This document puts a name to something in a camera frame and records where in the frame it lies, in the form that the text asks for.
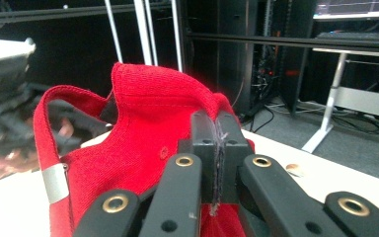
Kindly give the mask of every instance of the gray floor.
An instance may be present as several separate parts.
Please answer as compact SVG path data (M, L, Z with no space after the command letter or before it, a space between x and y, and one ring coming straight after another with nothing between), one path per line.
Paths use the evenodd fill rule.
M275 108L284 112L284 108ZM271 117L270 112L260 111L254 128ZM274 119L257 134L283 144L301 149L320 127L321 115L303 113L296 118L274 113ZM344 128L334 123L334 129L314 151L314 155L345 165L354 170L379 178L379 135Z

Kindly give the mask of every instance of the metal pole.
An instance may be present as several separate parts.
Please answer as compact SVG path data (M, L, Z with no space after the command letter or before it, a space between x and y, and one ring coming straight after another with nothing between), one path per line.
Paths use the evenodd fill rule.
M183 72L183 59L181 56L180 26L178 23L177 0L172 0L172 16L174 20L175 46L177 48L178 70Z
M331 122L332 111L334 110L334 105L337 99L338 87L340 86L342 79L346 56L347 54L343 52L341 53L340 59L338 60L337 71L335 72L334 82L332 83L331 92L329 93L328 102L326 103L321 130L327 130Z
M105 1L106 1L106 7L107 7L107 14L109 16L110 26L113 33L116 56L118 58L118 61L122 63L121 49L119 48L118 35L116 33L115 21L114 21L114 16L113 16L113 9L111 7L110 0L105 0Z
M142 0L134 0L136 8L138 31L140 33L141 48L143 49L144 64L153 65L150 52L149 36L147 35L146 16L144 15Z
M146 8L147 24L149 25L149 35L150 35L150 44L152 46L153 63L155 64L155 66L157 66L158 65L158 53L156 51L155 33L153 31L152 12L150 11L149 0L144 0L144 5Z

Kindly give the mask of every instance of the computer equipment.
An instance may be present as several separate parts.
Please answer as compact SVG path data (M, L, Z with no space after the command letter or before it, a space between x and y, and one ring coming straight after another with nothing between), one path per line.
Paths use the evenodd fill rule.
M313 19L316 21L379 19L379 0L318 0Z
M316 36L318 39L331 40L372 40L379 41L379 33L351 33L351 32L329 32L320 33Z

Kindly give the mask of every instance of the red fabric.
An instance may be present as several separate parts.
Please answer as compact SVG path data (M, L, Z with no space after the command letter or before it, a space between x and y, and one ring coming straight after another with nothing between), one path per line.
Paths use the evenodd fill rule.
M97 117L107 100L71 86L47 91L38 104L34 128L40 166L68 164L69 197L50 207L52 236L71 236L97 196L111 189L144 193L156 185L178 140L190 137L190 115L205 110L233 114L227 99L213 94L193 78L153 66L116 64L112 73L118 120L101 144L75 150L58 159L50 132L46 104L63 99ZM218 215L202 208L202 236L244 236L237 210L222 204Z

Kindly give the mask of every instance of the table surface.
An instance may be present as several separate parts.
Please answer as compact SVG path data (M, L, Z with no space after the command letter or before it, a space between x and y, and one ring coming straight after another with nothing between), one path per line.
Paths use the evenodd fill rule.
M379 207L379 179L265 137L243 133L255 142L256 153L272 157L282 167L299 165L304 176L293 179L310 197L323 202L329 193L348 191ZM10 235L49 235L48 202L40 172L17 174L0 181L0 236Z

